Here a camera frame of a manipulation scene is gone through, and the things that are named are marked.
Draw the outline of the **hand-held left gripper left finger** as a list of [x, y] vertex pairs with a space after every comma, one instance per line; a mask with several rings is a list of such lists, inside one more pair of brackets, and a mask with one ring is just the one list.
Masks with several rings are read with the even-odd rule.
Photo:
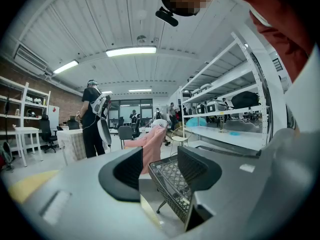
[[45, 240], [163, 240], [141, 204], [142, 148], [66, 166], [20, 205]]

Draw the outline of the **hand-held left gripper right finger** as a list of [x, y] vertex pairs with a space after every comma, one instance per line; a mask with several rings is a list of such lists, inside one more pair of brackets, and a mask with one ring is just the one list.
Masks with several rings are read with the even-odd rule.
[[178, 167], [192, 192], [187, 240], [266, 240], [292, 220], [313, 185], [310, 158], [294, 146], [258, 158], [181, 147]]

